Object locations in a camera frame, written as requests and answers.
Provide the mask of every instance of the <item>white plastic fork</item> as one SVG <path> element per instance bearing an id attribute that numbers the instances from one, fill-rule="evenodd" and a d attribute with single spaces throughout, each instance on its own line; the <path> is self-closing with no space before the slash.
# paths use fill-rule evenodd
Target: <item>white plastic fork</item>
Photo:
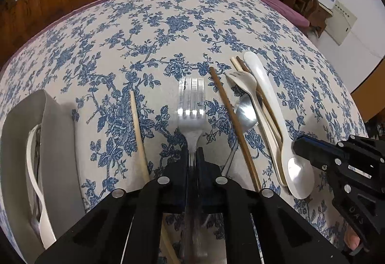
<path id="1" fill-rule="evenodd" d="M 181 256 L 186 264 L 207 257 L 203 248 L 200 226 L 200 201 L 196 184 L 195 151 L 206 123 L 205 86 L 203 78 L 182 78 L 179 81 L 178 127 L 187 141 L 189 169 L 187 171 L 186 209 Z"/>
<path id="2" fill-rule="evenodd" d="M 273 160 L 274 168 L 277 174 L 278 182 L 286 187 L 287 183 L 284 178 L 282 164 L 281 164 L 281 151 L 278 147 L 277 140 L 275 139 L 272 129 L 266 120 L 265 115 L 259 103 L 257 101 L 257 95 L 255 89 L 257 88 L 257 82 L 252 74 L 244 71 L 233 72 L 227 75 L 238 87 L 245 91 L 250 97 L 253 103 L 254 109 L 257 112 L 259 123 L 262 126 L 263 132 L 266 136 L 267 143 L 269 146 L 271 158 Z"/>

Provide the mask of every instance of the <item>cutlery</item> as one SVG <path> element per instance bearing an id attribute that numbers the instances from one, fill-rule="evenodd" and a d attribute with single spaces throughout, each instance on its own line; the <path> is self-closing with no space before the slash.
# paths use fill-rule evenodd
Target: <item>cutlery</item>
<path id="1" fill-rule="evenodd" d="M 28 139 L 26 143 L 26 167 L 29 175 L 29 179 L 31 181 L 33 190 L 35 190 L 37 197 L 40 200 L 41 203 L 41 216 L 39 220 L 39 233 L 40 233 L 40 239 L 43 242 L 43 246 L 45 249 L 49 248 L 55 241 L 56 237 L 53 233 L 53 229 L 51 227 L 51 222 L 49 221 L 48 214 L 47 214 L 47 208 L 45 206 L 45 200 L 44 196 L 37 184 L 37 180 L 35 177 L 35 174 L 33 172 L 33 164 L 32 164 L 32 158 L 35 159 L 35 148 L 36 148 L 36 132 L 40 129 L 41 124 L 36 125 L 28 134 Z"/>
<path id="2" fill-rule="evenodd" d="M 261 183 L 259 181 L 257 171 L 256 171 L 255 166 L 254 166 L 253 159 L 251 158 L 249 148 L 247 147 L 246 141 L 244 139 L 241 125 L 239 124 L 238 118 L 236 117 L 236 115 L 234 114 L 234 111 L 232 110 L 231 103 L 230 103 L 230 101 L 226 95 L 226 91 L 223 89 L 222 83 L 219 80 L 219 77 L 216 74 L 214 67 L 210 67 L 210 75 L 211 75 L 212 79 L 214 80 L 216 87 L 218 88 L 218 91 L 219 91 L 219 94 L 220 94 L 221 99 L 223 101 L 223 104 L 225 105 L 227 113 L 229 114 L 231 123 L 232 123 L 234 130 L 235 130 L 235 133 L 237 135 L 239 145 L 241 146 L 243 157 L 245 159 L 247 168 L 249 170 L 250 177 L 251 177 L 251 180 L 252 180 L 253 185 L 254 185 L 254 189 L 255 189 L 255 191 L 259 192 L 262 189 Z"/>
<path id="3" fill-rule="evenodd" d="M 277 174 L 278 182 L 282 186 L 286 186 L 286 181 L 284 179 L 282 166 L 280 165 L 281 161 L 281 151 L 278 147 L 278 143 L 272 133 L 272 130 L 267 122 L 265 115 L 262 112 L 261 107 L 257 102 L 257 95 L 255 93 L 255 89 L 257 88 L 257 81 L 253 77 L 252 74 L 248 72 L 234 72 L 227 75 L 238 87 L 240 87 L 243 91 L 245 91 L 251 97 L 251 101 L 257 112 L 257 116 L 259 118 L 259 123 L 262 126 L 263 132 L 266 136 L 267 143 L 270 150 L 270 155 L 273 160 L 274 168 Z"/>
<path id="4" fill-rule="evenodd" d="M 179 81 L 178 127 L 187 141 L 189 165 L 187 170 L 186 207 L 182 234 L 181 256 L 185 263 L 196 263 L 207 257 L 201 233 L 201 204 L 195 151 L 206 123 L 205 86 L 203 78 L 182 78 Z"/>
<path id="5" fill-rule="evenodd" d="M 282 135 L 282 168 L 284 177 L 291 194 L 297 199 L 307 198 L 313 191 L 314 187 L 314 172 L 310 162 L 293 151 L 293 141 L 286 129 L 280 105 L 278 103 L 276 93 L 269 81 L 264 66 L 258 56 L 247 51 L 243 55 L 243 59 L 250 68 L 252 74 L 261 87 L 264 98 L 269 103 L 273 115 L 277 121 L 277 125 Z"/>
<path id="6" fill-rule="evenodd" d="M 246 67 L 246 65 L 244 64 L 244 62 L 241 60 L 241 58 L 239 56 L 237 56 L 237 61 L 239 63 L 239 66 L 242 68 L 242 69 L 237 69 L 237 70 L 243 70 L 243 71 L 248 72 L 248 73 L 250 72 L 249 69 Z M 277 129 L 277 126 L 276 126 L 274 120 L 272 119 L 273 113 L 271 112 L 271 110 L 269 110 L 269 106 L 266 106 L 265 103 L 263 102 L 263 96 L 262 96 L 261 92 L 262 92 L 261 87 L 257 83 L 257 94 L 259 95 L 259 98 L 258 98 L 259 104 L 262 107 L 262 112 L 266 116 L 266 120 L 269 123 L 270 128 L 273 130 L 273 134 L 275 136 L 275 139 L 277 140 L 278 146 L 281 149 L 282 148 L 282 137 L 280 135 L 280 132 Z"/>
<path id="7" fill-rule="evenodd" d="M 134 122 L 134 130 L 135 130 L 135 138 L 136 138 L 136 145 L 138 148 L 138 155 L 139 155 L 139 164 L 141 166 L 142 176 L 144 179 L 144 182 L 147 183 L 150 181 L 150 175 L 148 174 L 147 169 L 147 161 L 146 161 L 146 154 L 144 153 L 144 146 L 141 136 L 141 129 L 139 125 L 139 117 L 138 117 L 138 111 L 136 109 L 136 101 L 135 101 L 135 94 L 132 90 L 130 90 L 130 102 L 131 102 L 131 110 L 132 110 L 132 119 Z M 164 225 L 164 222 L 162 222 L 162 227 L 160 230 L 160 245 L 161 249 L 166 255 L 166 257 L 171 260 L 173 264 L 180 264 L 180 261 L 178 257 L 176 256 L 175 250 L 173 248 L 173 245 L 170 241 L 170 238 L 167 234 L 166 227 Z"/>
<path id="8" fill-rule="evenodd" d="M 255 114 L 253 103 L 251 102 L 248 94 L 245 93 L 239 99 L 239 102 L 235 105 L 234 113 L 238 117 L 243 133 L 250 130 L 255 125 L 258 125 L 258 118 Z M 222 176 L 227 176 L 238 145 L 238 140 L 235 140 L 231 153 L 222 169 Z"/>

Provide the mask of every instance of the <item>blue floral tablecloth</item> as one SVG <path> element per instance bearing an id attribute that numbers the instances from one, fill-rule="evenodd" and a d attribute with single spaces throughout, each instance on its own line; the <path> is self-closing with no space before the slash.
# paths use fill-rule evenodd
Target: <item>blue floral tablecloth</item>
<path id="1" fill-rule="evenodd" d="M 242 93 L 225 75 L 234 70 L 230 58 L 247 50 L 263 62 L 293 138 L 307 133 L 335 143 L 350 134 L 366 135 L 330 63 L 296 27 L 259 0 L 104 0 L 77 11 L 36 36 L 10 61 L 0 81 L 0 120 L 38 89 L 72 113 L 79 183 L 89 211 L 116 187 L 132 191 L 144 185 L 130 89 L 136 94 L 152 178 L 179 159 L 185 143 L 175 117 L 178 81 L 184 76 L 205 79 L 209 124 L 198 144 L 206 160 L 224 165 L 236 136 L 209 67 L 216 68 L 235 104 Z M 256 126 L 245 138 L 263 187 L 280 194 L 338 244 L 346 223 L 332 206 L 325 174 L 315 169 L 311 196 L 293 198 L 277 182 L 261 133 Z M 229 175 L 253 189 L 240 150 Z M 0 202 L 1 227 L 15 245 Z M 168 215 L 166 221 L 178 248 L 182 218 Z M 221 217 L 213 216 L 207 226 L 211 243 L 223 247 Z M 209 262 L 224 256 L 218 251 Z"/>

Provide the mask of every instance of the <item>chopstick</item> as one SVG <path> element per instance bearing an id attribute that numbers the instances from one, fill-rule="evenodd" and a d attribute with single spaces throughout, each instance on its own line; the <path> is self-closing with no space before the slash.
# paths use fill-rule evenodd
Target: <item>chopstick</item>
<path id="1" fill-rule="evenodd" d="M 226 107 L 226 110 L 229 113 L 232 125 L 234 126 L 234 130 L 235 130 L 235 133 L 237 135 L 238 143 L 241 147 L 243 157 L 245 159 L 247 168 L 248 168 L 249 173 L 250 173 L 251 180 L 252 180 L 253 185 L 254 185 L 254 189 L 255 189 L 255 191 L 259 192 L 262 189 L 261 183 L 259 181 L 258 174 L 257 174 L 257 171 L 255 169 L 253 159 L 251 158 L 249 148 L 247 147 L 246 141 L 244 139 L 241 125 L 238 121 L 238 118 L 234 114 L 234 111 L 232 109 L 232 105 L 231 105 L 231 103 L 230 103 L 230 101 L 226 95 L 225 90 L 223 89 L 221 81 L 219 80 L 219 77 L 216 74 L 214 67 L 210 67 L 210 75 L 211 75 L 212 79 L 214 80 L 215 85 L 218 88 L 219 94 L 222 98 L 222 101 Z"/>
<path id="2" fill-rule="evenodd" d="M 130 99 L 131 99 L 132 119 L 134 121 L 136 145 L 137 145 L 138 154 L 139 154 L 139 164 L 141 167 L 144 182 L 147 183 L 150 181 L 150 175 L 148 174 L 148 169 L 147 169 L 147 161 L 146 161 L 146 155 L 144 153 L 141 128 L 139 126 L 139 117 L 138 117 L 138 111 L 136 109 L 135 95 L 132 90 L 130 90 Z M 160 249 L 162 250 L 162 253 L 167 257 L 167 259 L 171 260 L 173 264 L 180 264 L 180 261 L 176 256 L 173 245 L 167 234 L 166 227 L 164 226 L 164 221 L 162 221 L 162 229 L 160 232 L 160 237 L 161 237 Z"/>
<path id="3" fill-rule="evenodd" d="M 249 69 L 246 67 L 246 65 L 244 64 L 244 62 L 241 60 L 241 58 L 239 56 L 237 56 L 237 61 L 239 63 L 239 65 L 241 66 L 241 68 L 245 71 L 245 72 L 248 72 L 250 73 Z M 262 92 L 262 89 L 260 87 L 259 84 L 257 84 L 257 92 L 258 94 L 261 96 L 262 98 L 262 112 L 263 114 L 265 115 L 266 117 L 266 120 L 267 122 L 269 123 L 270 125 L 270 128 L 271 128 L 271 131 L 273 132 L 274 134 L 274 137 L 277 141 L 277 144 L 278 144 L 278 147 L 280 149 L 282 149 L 282 137 L 281 137 L 281 134 L 280 134 L 280 131 L 278 130 L 278 126 L 277 126 L 277 123 L 276 121 L 273 119 L 272 116 L 274 116 L 272 110 L 270 109 L 270 106 L 269 104 L 266 102 L 266 100 L 264 99 L 263 97 L 263 92 Z"/>

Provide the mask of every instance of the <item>white spoon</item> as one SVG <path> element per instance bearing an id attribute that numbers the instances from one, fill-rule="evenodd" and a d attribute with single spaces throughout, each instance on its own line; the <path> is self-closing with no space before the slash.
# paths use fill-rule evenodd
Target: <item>white spoon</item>
<path id="1" fill-rule="evenodd" d="M 39 220 L 39 232 L 40 238 L 43 242 L 45 249 L 49 248 L 51 244 L 56 241 L 55 234 L 51 227 L 51 223 L 48 218 L 47 209 L 45 207 L 44 196 L 40 191 L 40 188 L 37 184 L 35 174 L 33 172 L 32 157 L 35 158 L 35 145 L 36 145 L 36 131 L 41 125 L 36 125 L 28 134 L 28 140 L 26 143 L 26 167 L 31 180 L 32 187 L 35 190 L 41 204 L 42 204 L 42 214 Z"/>
<path id="2" fill-rule="evenodd" d="M 314 188 L 314 172 L 310 162 L 294 153 L 292 149 L 293 141 L 286 129 L 286 122 L 278 103 L 276 93 L 270 83 L 269 77 L 258 56 L 247 51 L 243 55 L 243 60 L 248 65 L 260 85 L 263 96 L 270 105 L 270 108 L 277 121 L 277 125 L 282 135 L 281 161 L 283 173 L 291 194 L 297 199 L 307 198 Z"/>

